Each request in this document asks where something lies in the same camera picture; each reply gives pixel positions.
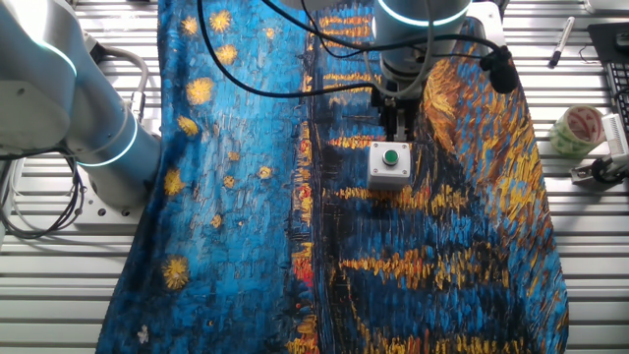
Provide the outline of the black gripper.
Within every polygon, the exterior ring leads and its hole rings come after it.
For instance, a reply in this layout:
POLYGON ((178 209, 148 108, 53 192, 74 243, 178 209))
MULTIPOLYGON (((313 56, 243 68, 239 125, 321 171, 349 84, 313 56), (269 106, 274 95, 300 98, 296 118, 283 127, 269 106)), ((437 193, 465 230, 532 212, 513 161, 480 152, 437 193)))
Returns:
POLYGON ((414 123, 420 116, 424 93, 412 97, 394 97, 379 88, 373 88, 371 106, 377 111, 379 123, 385 123, 385 136, 388 142, 411 142, 414 139, 414 123))

